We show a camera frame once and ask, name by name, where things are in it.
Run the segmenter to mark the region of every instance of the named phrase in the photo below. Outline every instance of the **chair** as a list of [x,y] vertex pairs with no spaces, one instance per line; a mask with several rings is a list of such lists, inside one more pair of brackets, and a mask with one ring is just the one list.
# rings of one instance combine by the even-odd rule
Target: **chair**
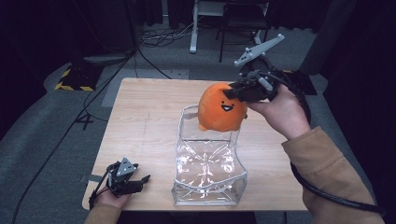
[[264,15],[265,3],[270,1],[265,0],[229,0],[224,5],[223,16],[219,27],[216,39],[219,39],[219,33],[221,33],[221,49],[219,62],[221,63],[222,53],[224,45],[237,45],[239,43],[225,43],[224,38],[226,31],[239,31],[239,32],[250,32],[253,34],[250,40],[254,40],[254,37],[263,30],[264,38],[267,38],[268,31],[271,28],[267,18],[268,10]]

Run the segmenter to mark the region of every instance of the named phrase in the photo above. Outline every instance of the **clear plastic container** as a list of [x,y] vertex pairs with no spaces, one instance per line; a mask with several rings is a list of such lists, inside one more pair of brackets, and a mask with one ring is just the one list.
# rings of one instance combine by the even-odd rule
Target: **clear plastic container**
[[175,205],[237,205],[248,178],[236,154],[239,131],[201,131],[198,123],[198,106],[185,107],[177,131]]

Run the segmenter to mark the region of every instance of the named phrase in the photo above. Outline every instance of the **yellow and black tape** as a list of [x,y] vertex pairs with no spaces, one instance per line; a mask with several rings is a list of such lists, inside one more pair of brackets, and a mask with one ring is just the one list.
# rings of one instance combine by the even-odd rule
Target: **yellow and black tape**
[[69,66],[62,77],[58,81],[58,84],[55,86],[55,90],[66,90],[66,91],[94,91],[95,85],[91,84],[81,84],[80,81],[75,81],[77,75],[74,74],[75,70]]

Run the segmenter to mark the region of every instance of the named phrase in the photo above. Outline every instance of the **sleeve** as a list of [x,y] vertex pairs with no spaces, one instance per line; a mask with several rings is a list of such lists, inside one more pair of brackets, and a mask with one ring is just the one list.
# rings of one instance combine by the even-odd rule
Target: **sleeve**
[[117,207],[96,203],[95,207],[85,219],[85,224],[116,224],[120,217],[121,210]]
[[[320,127],[282,144],[299,174],[324,192],[359,203],[375,204],[360,176]],[[314,224],[384,223],[373,212],[349,208],[323,199],[307,189],[303,201]]]

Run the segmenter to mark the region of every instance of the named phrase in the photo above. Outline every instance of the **human hand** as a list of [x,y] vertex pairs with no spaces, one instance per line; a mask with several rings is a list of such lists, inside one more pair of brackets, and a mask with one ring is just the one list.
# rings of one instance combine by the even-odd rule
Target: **human hand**
[[250,103],[247,106],[262,114],[268,124],[288,140],[311,130],[298,99],[284,85],[279,87],[273,101]]
[[108,187],[103,187],[98,191],[96,203],[105,203],[122,209],[122,207],[128,202],[132,194],[121,195],[120,197],[114,196]]

